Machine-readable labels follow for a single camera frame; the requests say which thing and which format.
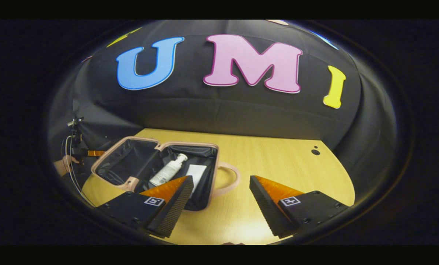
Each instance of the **white paper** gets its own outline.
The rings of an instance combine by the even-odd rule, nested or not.
[[[201,176],[203,175],[203,172],[205,171],[206,166],[202,165],[190,165],[189,170],[185,174],[186,176],[192,176],[193,178],[193,190],[190,195],[190,198],[192,197],[192,194],[195,192],[196,186],[200,182]]]

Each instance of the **pink letter m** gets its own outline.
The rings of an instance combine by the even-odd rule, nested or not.
[[[233,75],[236,62],[250,86],[257,85],[270,67],[272,76],[265,80],[266,87],[285,93],[300,92],[298,84],[298,59],[303,52],[288,44],[276,42],[259,54],[242,36],[212,35],[206,38],[215,44],[213,68],[203,81],[210,86],[232,86],[239,82]]]

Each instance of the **wooden table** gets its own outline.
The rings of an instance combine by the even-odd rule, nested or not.
[[[349,175],[321,141],[158,129],[144,129],[136,136],[154,138],[161,144],[167,141],[217,144],[219,160],[235,165],[242,175],[235,190],[214,198],[206,210],[184,211],[171,237],[162,239],[169,243],[258,245],[280,241],[273,236],[249,189],[250,175],[268,178],[305,193],[319,190],[347,206],[354,204],[354,186]],[[320,154],[313,154],[313,149]],[[218,169],[215,188],[224,187],[233,180],[231,171]],[[88,178],[82,190],[96,206],[124,192],[94,176]]]

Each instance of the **letter u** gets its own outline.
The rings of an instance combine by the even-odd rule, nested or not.
[[[184,37],[174,37],[155,42],[152,47],[157,48],[156,68],[146,75],[136,73],[136,58],[144,50],[143,47],[137,47],[120,54],[116,58],[118,84],[125,89],[141,90],[164,82],[174,70],[175,48],[178,43],[183,41]]]

